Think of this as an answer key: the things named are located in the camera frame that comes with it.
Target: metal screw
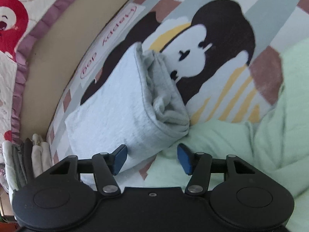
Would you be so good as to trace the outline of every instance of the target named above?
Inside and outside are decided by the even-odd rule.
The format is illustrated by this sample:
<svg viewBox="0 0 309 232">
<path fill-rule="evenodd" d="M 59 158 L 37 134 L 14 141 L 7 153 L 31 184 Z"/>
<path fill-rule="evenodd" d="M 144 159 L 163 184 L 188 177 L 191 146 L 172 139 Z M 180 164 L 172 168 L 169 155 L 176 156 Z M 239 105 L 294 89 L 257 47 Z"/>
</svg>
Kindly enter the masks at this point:
<svg viewBox="0 0 309 232">
<path fill-rule="evenodd" d="M 201 187 L 199 185 L 192 185 L 192 186 L 188 187 L 188 191 L 190 193 L 200 193 L 203 190 L 204 190 L 203 187 Z"/>
<path fill-rule="evenodd" d="M 107 185 L 105 187 L 103 187 L 103 192 L 111 194 L 111 193 L 115 193 L 118 190 L 118 187 L 115 185 Z"/>
</svg>

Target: yellow stripe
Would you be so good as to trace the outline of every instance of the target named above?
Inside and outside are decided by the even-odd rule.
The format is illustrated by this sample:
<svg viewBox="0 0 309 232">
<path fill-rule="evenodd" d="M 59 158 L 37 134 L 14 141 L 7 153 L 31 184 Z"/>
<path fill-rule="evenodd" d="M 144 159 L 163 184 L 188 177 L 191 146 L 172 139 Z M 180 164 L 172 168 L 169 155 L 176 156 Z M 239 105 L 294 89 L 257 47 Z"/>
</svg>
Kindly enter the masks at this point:
<svg viewBox="0 0 309 232">
<path fill-rule="evenodd" d="M 160 51 L 162 48 L 174 37 L 176 36 L 179 32 L 182 30 L 188 28 L 191 25 L 191 23 L 185 23 L 182 25 L 179 25 L 164 34 L 160 35 L 150 46 L 149 50 L 155 50 L 155 51 Z"/>
<path fill-rule="evenodd" d="M 209 117 L 207 118 L 207 121 L 209 121 L 213 116 L 214 113 L 216 112 L 217 108 L 219 107 L 219 105 L 221 104 L 222 100 L 224 99 L 224 97 L 227 95 L 227 93 L 229 92 L 229 90 L 231 89 L 232 85 L 235 83 L 236 79 L 240 76 L 240 74 L 245 70 L 246 65 L 244 65 L 243 67 L 239 67 L 236 68 L 233 73 L 231 74 L 231 76 L 229 77 L 228 81 L 226 82 L 214 108 L 212 109 Z"/>
<path fill-rule="evenodd" d="M 251 101 L 253 100 L 256 93 L 257 93 L 257 90 L 255 88 L 253 88 L 251 90 L 251 92 L 248 93 L 247 97 L 245 98 L 244 102 L 240 106 L 239 111 L 237 112 L 232 123 L 238 123 L 238 122 L 241 122 L 243 120 L 244 115 L 247 113 L 249 106 L 251 104 Z"/>
<path fill-rule="evenodd" d="M 258 123 L 260 121 L 260 106 L 256 104 L 248 118 L 252 123 Z"/>
<path fill-rule="evenodd" d="M 244 90 L 246 89 L 246 87 L 248 86 L 248 84 L 250 84 L 250 82 L 252 81 L 252 77 L 249 76 L 246 81 L 241 85 L 241 87 L 238 89 L 237 93 L 235 94 L 235 96 L 232 98 L 232 100 L 229 102 L 229 104 L 227 105 L 227 107 L 225 108 L 224 112 L 222 113 L 222 115 L 220 116 L 219 120 L 224 121 L 227 119 L 227 117 L 230 114 L 230 111 L 233 109 L 233 107 L 235 106 L 236 102 L 238 101 L 238 99 L 240 98 L 240 96 L 242 95 L 242 93 L 244 92 Z"/>
<path fill-rule="evenodd" d="M 196 113 L 194 113 L 194 114 L 192 115 L 192 118 L 191 118 L 191 120 L 190 120 L 190 125 L 195 125 L 195 124 L 199 121 L 200 116 L 202 115 L 202 113 L 203 113 L 203 111 L 204 111 L 206 105 L 208 104 L 209 99 L 210 99 L 210 98 L 205 99 L 204 104 L 202 105 L 202 107 L 201 107 L 200 109 L 198 109 L 198 110 L 196 111 Z"/>
</svg>

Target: purple ruffled border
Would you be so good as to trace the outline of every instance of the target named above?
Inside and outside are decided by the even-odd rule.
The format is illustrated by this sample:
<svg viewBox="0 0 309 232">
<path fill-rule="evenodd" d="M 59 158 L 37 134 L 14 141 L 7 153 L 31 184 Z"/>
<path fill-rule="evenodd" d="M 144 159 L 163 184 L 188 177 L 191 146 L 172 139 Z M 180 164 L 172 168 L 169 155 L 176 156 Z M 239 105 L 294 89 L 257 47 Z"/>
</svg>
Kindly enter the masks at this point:
<svg viewBox="0 0 309 232">
<path fill-rule="evenodd" d="M 35 42 L 42 38 L 57 21 L 61 14 L 73 3 L 75 0 L 56 0 L 56 2 L 48 9 L 43 18 L 25 36 L 19 44 L 16 51 L 17 71 L 15 78 L 15 86 L 13 92 L 12 104 L 12 143 L 20 143 L 20 112 L 22 107 L 22 94 L 24 92 L 25 83 L 28 76 L 27 58 L 30 55 Z"/>
</svg>

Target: stack of folded clothes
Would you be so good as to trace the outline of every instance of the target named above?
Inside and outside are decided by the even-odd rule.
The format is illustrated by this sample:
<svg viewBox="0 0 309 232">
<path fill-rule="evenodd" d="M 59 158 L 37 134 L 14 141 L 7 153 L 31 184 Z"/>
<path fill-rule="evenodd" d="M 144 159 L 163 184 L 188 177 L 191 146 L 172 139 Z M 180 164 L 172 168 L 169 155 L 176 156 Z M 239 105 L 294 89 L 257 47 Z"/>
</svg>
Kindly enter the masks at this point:
<svg viewBox="0 0 309 232">
<path fill-rule="evenodd" d="M 6 140 L 3 142 L 3 156 L 10 201 L 14 191 L 31 182 L 52 166 L 49 145 L 38 134 L 32 140 L 27 138 L 19 146 Z"/>
</svg>

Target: green blanket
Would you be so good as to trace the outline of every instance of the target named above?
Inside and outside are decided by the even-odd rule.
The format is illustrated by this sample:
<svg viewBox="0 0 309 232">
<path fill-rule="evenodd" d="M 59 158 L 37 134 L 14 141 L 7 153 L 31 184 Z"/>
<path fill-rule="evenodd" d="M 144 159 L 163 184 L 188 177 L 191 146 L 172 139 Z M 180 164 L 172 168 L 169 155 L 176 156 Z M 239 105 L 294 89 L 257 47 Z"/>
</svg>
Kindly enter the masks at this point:
<svg viewBox="0 0 309 232">
<path fill-rule="evenodd" d="M 193 152 L 213 158 L 235 154 L 287 188 L 295 199 L 295 210 L 287 228 L 309 231 L 309 39 L 282 55 L 284 85 L 279 100 L 258 125 L 210 120 L 190 128 L 189 134 L 163 150 L 148 170 L 147 187 L 187 185 L 177 161 L 176 148 L 184 143 Z M 211 177 L 210 189 L 223 181 Z"/>
</svg>

